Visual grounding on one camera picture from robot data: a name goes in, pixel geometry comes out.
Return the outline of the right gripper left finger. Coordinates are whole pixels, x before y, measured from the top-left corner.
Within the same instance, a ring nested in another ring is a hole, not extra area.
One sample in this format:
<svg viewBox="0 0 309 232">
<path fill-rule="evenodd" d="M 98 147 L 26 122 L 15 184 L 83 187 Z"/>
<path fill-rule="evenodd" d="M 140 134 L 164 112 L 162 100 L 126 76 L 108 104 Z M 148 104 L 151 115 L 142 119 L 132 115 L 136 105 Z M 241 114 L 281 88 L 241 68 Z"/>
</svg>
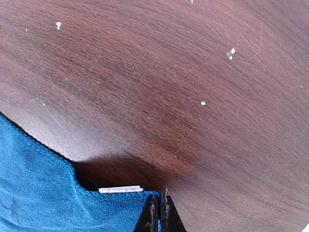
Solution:
<svg viewBox="0 0 309 232">
<path fill-rule="evenodd" d="M 158 232 L 158 210 L 159 197 L 155 195 L 149 196 L 136 224 L 134 232 Z"/>
</svg>

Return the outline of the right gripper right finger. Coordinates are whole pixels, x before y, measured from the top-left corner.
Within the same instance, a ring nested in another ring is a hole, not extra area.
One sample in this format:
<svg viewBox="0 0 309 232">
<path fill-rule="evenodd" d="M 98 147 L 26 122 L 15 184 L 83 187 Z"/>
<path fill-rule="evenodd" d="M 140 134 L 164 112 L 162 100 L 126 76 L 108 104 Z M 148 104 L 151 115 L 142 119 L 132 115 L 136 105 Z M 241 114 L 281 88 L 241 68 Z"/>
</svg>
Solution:
<svg viewBox="0 0 309 232">
<path fill-rule="evenodd" d="M 162 193 L 160 203 L 160 223 L 161 232 L 186 232 L 172 198 L 168 195 L 168 190 Z"/>
</svg>

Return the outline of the blue towel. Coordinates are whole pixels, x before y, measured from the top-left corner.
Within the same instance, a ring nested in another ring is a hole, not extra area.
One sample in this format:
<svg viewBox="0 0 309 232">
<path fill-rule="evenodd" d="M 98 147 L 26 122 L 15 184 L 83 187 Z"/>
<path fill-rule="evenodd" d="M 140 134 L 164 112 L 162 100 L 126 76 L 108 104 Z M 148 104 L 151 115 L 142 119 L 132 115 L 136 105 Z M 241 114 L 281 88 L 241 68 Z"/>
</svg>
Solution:
<svg viewBox="0 0 309 232">
<path fill-rule="evenodd" d="M 131 232 L 152 194 L 84 189 L 70 162 L 1 116 L 1 231 Z"/>
</svg>

